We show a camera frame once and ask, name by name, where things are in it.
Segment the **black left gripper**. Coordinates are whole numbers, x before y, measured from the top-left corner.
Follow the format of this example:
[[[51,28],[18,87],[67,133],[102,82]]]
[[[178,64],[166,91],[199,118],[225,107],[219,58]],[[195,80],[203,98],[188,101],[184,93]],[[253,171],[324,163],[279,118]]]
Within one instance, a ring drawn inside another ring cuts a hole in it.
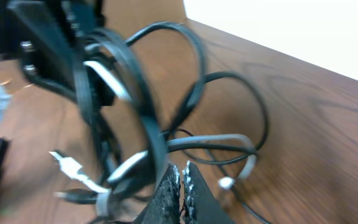
[[[81,35],[106,23],[103,1],[0,0],[0,61],[34,65],[36,85],[76,100],[73,61]]]

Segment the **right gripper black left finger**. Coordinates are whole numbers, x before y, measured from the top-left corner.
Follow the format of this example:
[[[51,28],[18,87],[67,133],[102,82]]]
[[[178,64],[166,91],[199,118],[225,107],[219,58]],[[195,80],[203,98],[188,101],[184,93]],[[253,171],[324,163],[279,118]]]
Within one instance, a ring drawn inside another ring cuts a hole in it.
[[[169,164],[152,200],[132,224],[179,224],[180,188],[178,167]]]

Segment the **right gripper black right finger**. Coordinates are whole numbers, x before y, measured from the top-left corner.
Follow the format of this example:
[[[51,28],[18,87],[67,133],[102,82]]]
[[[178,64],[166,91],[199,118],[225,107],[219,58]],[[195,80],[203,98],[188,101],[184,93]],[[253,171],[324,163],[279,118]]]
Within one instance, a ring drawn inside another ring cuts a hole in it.
[[[220,207],[195,163],[186,163],[183,169],[183,184],[183,220],[186,224],[234,224]]]

